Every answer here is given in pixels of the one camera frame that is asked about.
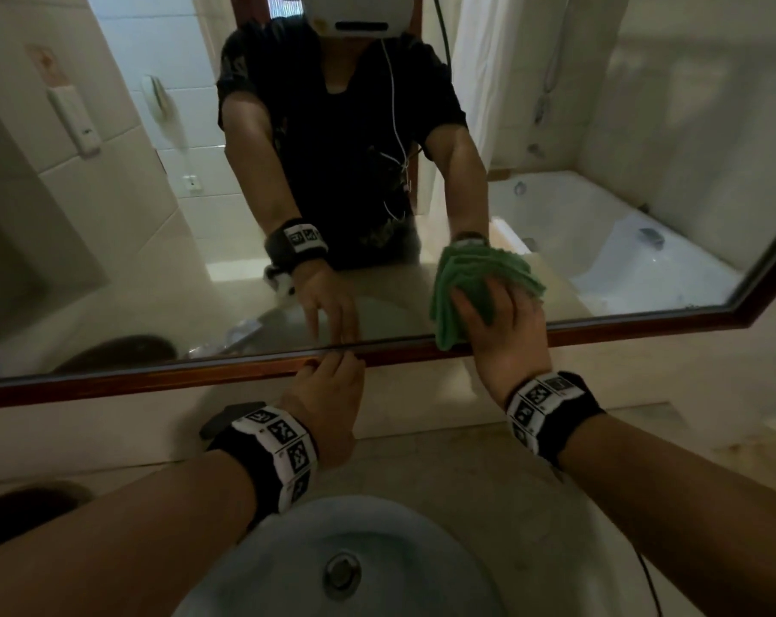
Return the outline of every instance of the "person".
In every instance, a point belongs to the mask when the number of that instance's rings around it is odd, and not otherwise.
[[[491,326],[464,294],[453,299],[496,403],[516,413],[529,397],[546,409],[529,447],[703,612],[776,614],[776,492],[605,414],[580,377],[552,373],[539,304],[487,282]],[[279,404],[310,431],[322,466],[352,454],[363,380],[352,353],[330,353]],[[558,394],[534,393],[549,386]],[[171,614],[259,518],[265,488],[254,474],[237,448],[213,449],[1,545],[0,615]]]
[[[351,0],[329,0],[329,13],[385,15],[387,32],[396,33],[390,38],[369,36],[385,30],[369,31],[366,21],[356,22],[354,36],[335,32],[322,1],[303,0],[305,15],[251,22],[230,36],[218,123],[274,273],[291,275],[314,337],[325,311],[336,344],[359,338],[352,290],[338,271],[418,262],[414,142],[445,179],[452,237],[487,239],[488,193],[448,67],[402,32],[413,0],[371,0],[347,11]],[[297,241],[306,250],[291,251],[283,233],[308,234],[309,242]]]

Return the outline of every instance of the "green towel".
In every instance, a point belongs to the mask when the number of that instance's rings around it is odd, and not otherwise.
[[[531,273],[528,262],[516,253],[476,244],[452,244],[442,252],[431,298],[430,316],[436,323],[436,346],[440,350],[450,350],[454,344],[468,339],[451,300],[452,288],[465,292],[486,324],[493,322],[493,300],[485,284],[488,276],[525,286],[540,299],[545,294],[545,286]]]

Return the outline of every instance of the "bathtub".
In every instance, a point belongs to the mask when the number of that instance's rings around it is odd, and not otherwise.
[[[595,316],[725,303],[743,275],[570,171],[490,184],[497,229],[538,252]]]

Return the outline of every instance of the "shower curtain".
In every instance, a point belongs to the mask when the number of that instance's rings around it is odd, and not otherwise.
[[[456,95],[485,167],[491,164],[502,102],[511,74],[525,0],[462,0],[453,50]],[[439,256],[450,241],[445,182],[437,172],[427,216],[429,251]]]

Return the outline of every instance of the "vr headset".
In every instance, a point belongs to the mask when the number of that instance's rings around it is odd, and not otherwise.
[[[414,0],[302,0],[305,17],[321,37],[400,36],[411,26]]]

